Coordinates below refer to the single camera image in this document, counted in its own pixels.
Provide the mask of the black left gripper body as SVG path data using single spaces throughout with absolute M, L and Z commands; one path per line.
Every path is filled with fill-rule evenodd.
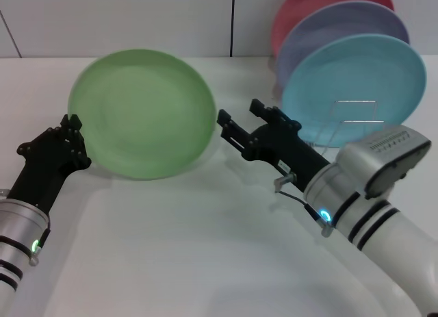
M 48 128 L 37 138 L 21 144 L 17 153 L 25 165 L 7 198 L 50 212 L 67 177 L 90 167 L 81 125 Z

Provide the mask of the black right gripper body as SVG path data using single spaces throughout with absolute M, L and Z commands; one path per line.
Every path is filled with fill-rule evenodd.
M 262 125 L 249 135 L 248 146 L 242 151 L 248 161 L 270 164 L 282 175 L 294 173 L 293 184 L 300 191 L 329 162 L 298 137 L 295 128 Z

